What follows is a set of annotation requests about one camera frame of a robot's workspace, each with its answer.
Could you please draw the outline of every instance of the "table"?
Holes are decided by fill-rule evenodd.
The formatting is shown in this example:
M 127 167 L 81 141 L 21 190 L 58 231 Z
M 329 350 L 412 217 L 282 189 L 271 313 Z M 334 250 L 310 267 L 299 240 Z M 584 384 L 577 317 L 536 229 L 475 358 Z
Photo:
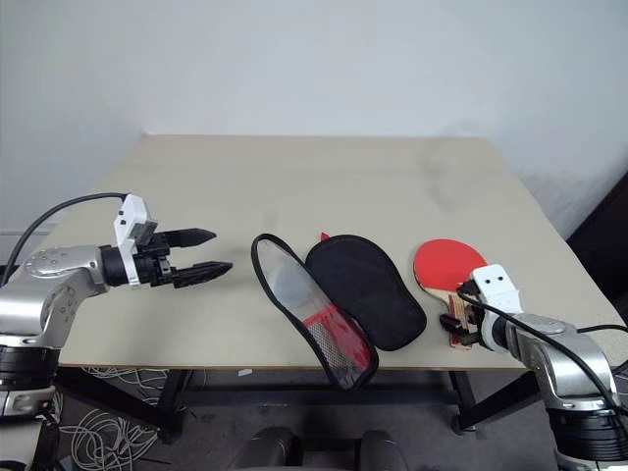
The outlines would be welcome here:
M 250 244 L 261 233 L 279 236 L 303 258 L 321 232 L 365 236 L 387 252 L 428 326 L 405 348 L 380 352 L 382 368 L 521 368 L 509 355 L 448 346 L 438 323 L 444 306 L 412 274 L 414 252 L 431 238 L 462 240 L 503 265 L 530 312 L 577 327 L 621 322 L 504 159 L 478 138 L 152 135 L 93 191 L 142 196 L 159 230 L 218 234 L 175 250 L 175 266 L 235 265 L 205 285 L 115 288 L 87 300 L 63 349 L 65 366 L 318 366 L 255 278 Z M 44 245 L 113 243 L 117 205 L 76 207 Z M 594 335 L 611 364 L 628 357 L 621 333 Z

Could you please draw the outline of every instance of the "white wall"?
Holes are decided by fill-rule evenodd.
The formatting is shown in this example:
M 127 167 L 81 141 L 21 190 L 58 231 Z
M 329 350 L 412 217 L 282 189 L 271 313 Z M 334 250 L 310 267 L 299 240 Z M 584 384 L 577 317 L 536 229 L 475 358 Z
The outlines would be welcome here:
M 564 236 L 628 170 L 623 0 L 0 1 L 0 232 L 144 131 L 477 134 Z

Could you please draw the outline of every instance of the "tangled white cable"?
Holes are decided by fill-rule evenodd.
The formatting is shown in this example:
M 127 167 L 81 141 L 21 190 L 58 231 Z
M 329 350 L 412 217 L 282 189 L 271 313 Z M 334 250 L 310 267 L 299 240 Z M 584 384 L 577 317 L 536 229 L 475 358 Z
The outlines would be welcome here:
M 52 396 L 52 418 L 57 424 L 61 423 L 61 411 L 63 410 L 63 395 L 55 392 Z
M 108 368 L 84 369 L 101 378 L 117 378 L 124 383 L 137 385 L 143 390 L 160 391 L 163 385 L 148 384 L 165 380 L 166 370 L 133 370 Z M 142 378 L 142 372 L 151 372 L 153 376 Z M 144 401 L 154 404 L 159 397 L 147 397 Z M 63 397 L 53 399 L 55 410 L 61 416 Z M 87 413 L 75 426 L 62 426 L 59 430 L 72 437 L 72 459 L 86 471 L 107 471 L 111 469 L 132 470 L 132 463 L 146 453 L 157 441 L 157 433 L 128 420 L 100 410 Z

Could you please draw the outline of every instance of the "wire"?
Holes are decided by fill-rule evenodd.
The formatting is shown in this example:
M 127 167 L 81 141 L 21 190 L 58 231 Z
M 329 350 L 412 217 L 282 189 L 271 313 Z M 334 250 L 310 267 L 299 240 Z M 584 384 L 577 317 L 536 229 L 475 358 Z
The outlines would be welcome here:
M 63 395 L 55 392 L 52 396 L 52 413 L 53 420 L 59 425 L 61 423 L 61 412 L 63 411 Z
M 591 380 L 591 382 L 596 386 L 596 388 L 600 392 L 600 395 L 604 398 L 604 401 L 606 402 L 606 407 L 614 410 L 617 413 L 626 414 L 626 409 L 623 406 L 617 405 L 615 403 L 615 400 L 612 397 L 612 392 L 606 389 L 606 386 L 603 384 L 602 380 L 591 369 L 591 367 L 582 358 L 580 358 L 580 356 L 578 356 L 572 350 L 567 348 L 565 345 L 563 345 L 557 340 L 552 339 L 550 336 L 547 336 L 546 334 L 539 332 L 536 329 L 528 326 L 527 324 L 520 321 L 516 317 L 513 317 L 510 314 L 507 314 L 503 312 L 502 310 L 497 309 L 496 307 L 493 307 L 491 304 L 487 304 L 485 302 L 482 302 L 480 300 L 474 299 L 471 296 L 466 295 L 462 291 L 462 288 L 458 289 L 458 296 L 460 296 L 460 299 L 468 302 L 469 304 L 472 304 L 474 306 L 481 307 L 482 309 L 486 309 L 487 311 L 496 313 L 499 317 L 502 317 L 503 319 L 510 322 L 511 324 L 514 324 L 522 331 L 525 331 L 528 334 L 532 334 L 537 339 L 542 340 L 545 343 L 556 348 L 560 353 L 562 353 L 563 355 L 571 359 L 576 365 L 578 365 L 580 369 L 585 373 L 585 375 L 587 375 L 587 378 Z M 621 421 L 619 417 L 617 417 L 617 420 L 619 421 L 619 426 L 623 430 L 625 436 L 628 437 L 628 429 L 626 428 L 626 425 Z
M 162 385 L 154 381 L 167 378 L 167 370 L 132 368 L 83 368 L 97 378 L 119 380 L 137 385 L 144 395 L 144 402 L 156 404 L 159 396 L 146 395 L 144 390 L 159 392 Z M 61 407 L 63 397 L 60 395 Z M 145 454 L 157 441 L 157 432 L 133 425 L 126 419 L 97 409 L 87 413 L 77 425 L 62 426 L 62 433 L 72 434 L 72 459 L 85 471 L 132 470 L 132 464 Z
M 583 327 L 582 329 L 578 329 L 578 334 L 586 334 L 587 332 L 595 332 L 595 331 L 621 331 L 628 334 L 628 327 L 619 326 L 617 324 L 600 324 L 598 326 L 592 327 Z
M 69 208 L 70 206 L 73 206 L 73 205 L 79 204 L 79 203 L 83 203 L 85 201 L 91 201 L 91 200 L 94 200 L 94 199 L 104 199 L 104 198 L 120 198 L 120 199 L 122 199 L 124 201 L 126 197 L 127 197 L 126 193 L 113 193 L 113 192 L 110 192 L 110 193 L 88 194 L 86 196 L 81 196 L 79 198 L 69 199 L 68 201 L 64 201 L 63 203 L 59 203 L 55 207 L 53 207 L 53 208 L 49 209 L 48 211 L 46 211 L 45 213 L 43 213 L 41 216 L 39 216 L 37 219 L 35 219 L 32 222 L 32 224 L 30 224 L 30 226 L 28 226 L 28 228 L 24 231 L 24 233 L 22 234 L 22 236 L 20 237 L 20 239 L 16 243 L 15 247 L 13 247 L 13 250 L 11 251 L 11 255 L 9 255 L 9 260 L 7 261 L 7 267 L 5 268 L 4 273 L 2 274 L 2 279 L 0 279 L 0 287 L 3 287 L 5 284 L 7 284 L 9 282 L 9 278 L 11 278 L 11 275 L 13 274 L 13 271 L 16 268 L 16 262 L 18 261 L 18 257 L 20 256 L 20 252 L 22 251 L 22 249 L 26 245 L 26 241 L 28 240 L 28 238 L 50 216 L 52 216 L 55 213 L 58 213 L 62 209 Z
M 623 373 L 623 372 L 624 372 L 624 370 L 626 369 L 626 367 L 628 367 L 628 360 L 624 361 L 621 365 L 619 365 L 619 366 L 615 367 L 615 368 L 612 370 L 612 372 L 613 372 L 614 374 L 617 374 L 617 373 Z

